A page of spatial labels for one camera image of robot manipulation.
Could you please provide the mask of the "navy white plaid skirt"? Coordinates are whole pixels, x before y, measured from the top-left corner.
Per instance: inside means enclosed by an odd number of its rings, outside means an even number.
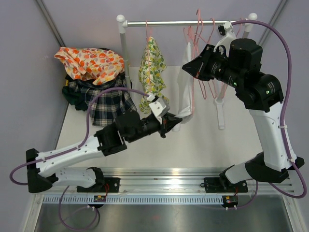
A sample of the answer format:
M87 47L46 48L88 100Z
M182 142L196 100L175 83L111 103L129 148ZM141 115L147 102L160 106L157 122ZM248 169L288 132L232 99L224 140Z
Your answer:
M92 81L75 80L81 86L87 105L100 92L112 87L126 87L125 75L119 74L116 79L96 86ZM91 106L90 118L93 126L108 126L127 110L137 111L137 108L127 91L114 90L101 95Z

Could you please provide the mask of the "orange floral skirt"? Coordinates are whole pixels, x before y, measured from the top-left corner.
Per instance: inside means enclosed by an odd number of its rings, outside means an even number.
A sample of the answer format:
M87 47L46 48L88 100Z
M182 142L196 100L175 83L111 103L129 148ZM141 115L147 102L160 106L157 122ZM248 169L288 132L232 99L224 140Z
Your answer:
M124 72L124 60L110 49L61 47L54 55L73 80L92 81L99 86Z

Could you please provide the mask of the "dark green plaid skirt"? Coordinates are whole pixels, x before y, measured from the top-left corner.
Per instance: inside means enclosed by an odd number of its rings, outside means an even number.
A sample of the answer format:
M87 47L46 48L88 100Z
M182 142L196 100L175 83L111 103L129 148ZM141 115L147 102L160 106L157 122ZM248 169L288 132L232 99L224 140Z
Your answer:
M81 92L81 86L69 75L65 77L66 83L62 88L62 94L70 105L75 106L77 111L86 111L88 105L85 102L85 96Z

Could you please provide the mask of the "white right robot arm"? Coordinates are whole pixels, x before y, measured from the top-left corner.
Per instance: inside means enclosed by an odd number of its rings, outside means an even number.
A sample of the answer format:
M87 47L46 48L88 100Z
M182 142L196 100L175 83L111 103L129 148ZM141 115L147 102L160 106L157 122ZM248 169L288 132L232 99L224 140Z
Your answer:
M282 136L281 110L283 92L279 80L260 71L263 49L252 39L235 39L229 51L223 45L206 45L198 57L182 69L202 81L217 79L235 89L253 118L262 152L247 162L232 165L219 175L219 186L231 191L236 184L253 179L258 182L281 183L288 172L304 165L304 160L286 151Z

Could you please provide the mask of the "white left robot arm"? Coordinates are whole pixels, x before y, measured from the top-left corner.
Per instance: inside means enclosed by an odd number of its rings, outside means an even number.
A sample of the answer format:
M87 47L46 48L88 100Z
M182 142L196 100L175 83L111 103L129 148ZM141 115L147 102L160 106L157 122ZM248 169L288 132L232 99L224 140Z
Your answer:
M127 149L131 143L158 132L162 138L182 119L171 113L140 118L136 111L127 111L115 122L90 136L82 145L59 150L26 151L28 191L41 193L55 186L76 186L78 192L105 192L108 188L103 171L98 167L78 170L71 166L86 160L101 158Z

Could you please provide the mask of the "lemon print skirt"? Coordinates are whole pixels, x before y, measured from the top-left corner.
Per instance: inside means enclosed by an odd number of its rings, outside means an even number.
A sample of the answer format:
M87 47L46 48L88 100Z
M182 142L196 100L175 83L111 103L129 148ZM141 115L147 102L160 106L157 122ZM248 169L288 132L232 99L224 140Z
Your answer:
M151 67L151 93L165 99L167 102L169 99L164 96L161 91L166 88L166 84L162 78L162 72L167 68L165 64L165 59L161 53L161 50L156 42L156 40L151 37L149 41L150 45L150 67ZM147 60L147 48L145 47L141 62L140 68L138 71L139 82L142 85L142 88L145 93L149 93L149 73L148 73L148 60Z

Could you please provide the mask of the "white metal clothes rack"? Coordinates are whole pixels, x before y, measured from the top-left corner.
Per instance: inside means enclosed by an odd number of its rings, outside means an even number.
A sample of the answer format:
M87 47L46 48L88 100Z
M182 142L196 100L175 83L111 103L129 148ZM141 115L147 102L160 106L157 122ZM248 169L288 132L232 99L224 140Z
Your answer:
M198 16L198 21L151 21L148 22L148 26L197 26L196 32L194 36L200 37L200 35L197 35L197 30L198 26L201 25L212 25L212 20L211 21L203 21L200 16L199 16L199 9L197 11L197 16ZM251 13L248 15L248 17L245 20L257 20L258 16L256 13ZM117 24L118 24L118 29L120 33L120 40L121 40L121 46L122 46L122 52L123 52L123 59L124 59L124 69L125 69L125 78L127 83L130 81L130 73L129 73L129 61L128 61L128 51L127 51L127 44L126 44L126 28L128 27L145 27L145 22L128 22L125 17L120 14L116 18ZM215 25L223 25L226 21L219 22L215 21ZM252 30L253 24L248 24L245 23L244 25L244 33L243 33L243 38L247 38L249 33ZM192 43L192 52L195 54L195 51L197 52L197 43L198 39L194 39ZM216 111L217 111L217 119L218 119L218 129L219 130L224 130L225 129L225 120L224 120L224 111L223 111L223 105L224 105L224 96L226 92L227 84L221 84L221 87L219 90L221 91L220 93L217 93L217 97L213 100L214 105L216 106Z

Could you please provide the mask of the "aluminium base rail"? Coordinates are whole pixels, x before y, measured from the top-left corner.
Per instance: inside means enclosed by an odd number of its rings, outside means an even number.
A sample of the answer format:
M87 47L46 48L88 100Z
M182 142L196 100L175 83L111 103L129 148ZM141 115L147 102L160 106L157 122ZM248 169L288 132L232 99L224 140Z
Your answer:
M89 188L95 184L104 184L106 177L120 178L119 192L138 191L188 191L205 192L200 187L205 177L218 177L216 169L122 169L122 168L63 168L56 173L42 177L36 170L28 170L28 190L30 193L42 193L59 186ZM254 189L254 181L246 181L248 191Z

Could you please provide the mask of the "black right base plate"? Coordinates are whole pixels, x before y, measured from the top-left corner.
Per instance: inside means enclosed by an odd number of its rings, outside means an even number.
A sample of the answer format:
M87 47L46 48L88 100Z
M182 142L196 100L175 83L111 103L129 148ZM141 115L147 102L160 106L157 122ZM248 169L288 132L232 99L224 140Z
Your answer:
M248 186L246 181L240 181L236 184L228 184L223 186L218 177L205 177L200 184L206 193L247 193Z

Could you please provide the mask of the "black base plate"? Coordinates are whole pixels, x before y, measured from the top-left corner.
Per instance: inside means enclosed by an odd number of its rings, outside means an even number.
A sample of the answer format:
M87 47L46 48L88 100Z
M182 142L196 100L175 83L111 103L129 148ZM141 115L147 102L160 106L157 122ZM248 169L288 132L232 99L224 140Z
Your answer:
M246 181L240 181L236 184L228 184L223 186L218 177L205 177L200 184L206 193L247 193L248 186Z
M104 184L95 184L89 188L83 188L78 186L78 193L118 193L120 187L120 178L118 177L106 177Z

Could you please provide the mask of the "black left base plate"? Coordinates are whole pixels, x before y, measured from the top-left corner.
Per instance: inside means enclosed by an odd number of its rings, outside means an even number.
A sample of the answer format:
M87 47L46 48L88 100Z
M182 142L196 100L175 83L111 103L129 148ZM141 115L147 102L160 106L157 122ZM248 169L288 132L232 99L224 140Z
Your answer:
M118 177L106 177L104 184L95 184L89 188L83 188L78 186L78 193L118 193L120 187L120 178Z

